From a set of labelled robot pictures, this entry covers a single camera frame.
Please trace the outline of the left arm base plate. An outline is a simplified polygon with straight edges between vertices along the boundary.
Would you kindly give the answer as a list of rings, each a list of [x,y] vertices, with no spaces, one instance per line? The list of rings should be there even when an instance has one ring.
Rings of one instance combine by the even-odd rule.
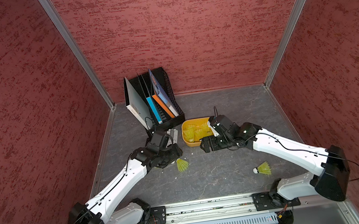
[[[144,214],[138,224],[166,224],[167,210],[165,206],[150,207],[144,211]]]

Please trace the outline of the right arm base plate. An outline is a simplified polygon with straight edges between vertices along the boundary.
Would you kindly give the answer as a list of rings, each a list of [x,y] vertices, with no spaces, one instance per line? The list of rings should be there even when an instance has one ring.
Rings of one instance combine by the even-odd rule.
[[[285,207],[288,208],[301,205],[299,198],[286,200],[277,194],[271,195],[269,192],[252,194],[252,199],[257,212],[267,210],[281,210]]]

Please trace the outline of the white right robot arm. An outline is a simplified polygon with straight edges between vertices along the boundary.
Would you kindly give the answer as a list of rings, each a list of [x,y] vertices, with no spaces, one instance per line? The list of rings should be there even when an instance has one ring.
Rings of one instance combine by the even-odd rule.
[[[252,123],[235,125],[221,133],[215,130],[200,144],[206,153],[233,147],[271,154],[306,170],[303,175],[273,182],[268,197],[278,208],[295,198],[311,195],[336,202],[346,199],[350,167],[337,146],[325,149],[298,143]]]

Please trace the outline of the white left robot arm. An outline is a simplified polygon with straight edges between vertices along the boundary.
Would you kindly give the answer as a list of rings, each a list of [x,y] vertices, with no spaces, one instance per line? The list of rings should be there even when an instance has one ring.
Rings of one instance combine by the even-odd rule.
[[[154,167],[164,168],[183,154],[177,143],[167,148],[140,147],[128,157],[125,167],[96,196],[85,204],[76,203],[69,211],[67,224],[138,224],[143,221],[145,203],[132,202],[122,219],[111,219],[115,209]]]

